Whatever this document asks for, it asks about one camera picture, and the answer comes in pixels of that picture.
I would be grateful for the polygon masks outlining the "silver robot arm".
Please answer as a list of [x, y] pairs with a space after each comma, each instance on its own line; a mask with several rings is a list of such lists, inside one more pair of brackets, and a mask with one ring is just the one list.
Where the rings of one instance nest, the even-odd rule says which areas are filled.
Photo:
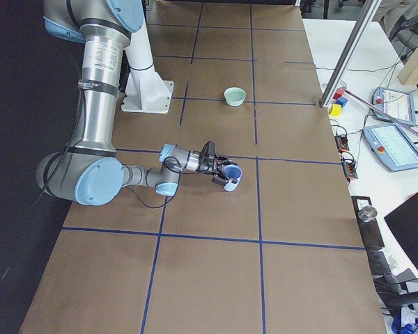
[[185, 170], [211, 175], [226, 191], [236, 188], [241, 171], [216, 153], [213, 142], [199, 151], [166, 144], [160, 151], [160, 168], [117, 160], [111, 139], [121, 99], [122, 62], [129, 68], [124, 111], [166, 113], [173, 92], [173, 82], [155, 70], [142, 2], [45, 1], [44, 21], [52, 36], [82, 43], [84, 55], [75, 128], [61, 152], [39, 163], [36, 181], [42, 193], [94, 206], [110, 202], [125, 187], [150, 187], [171, 197]]

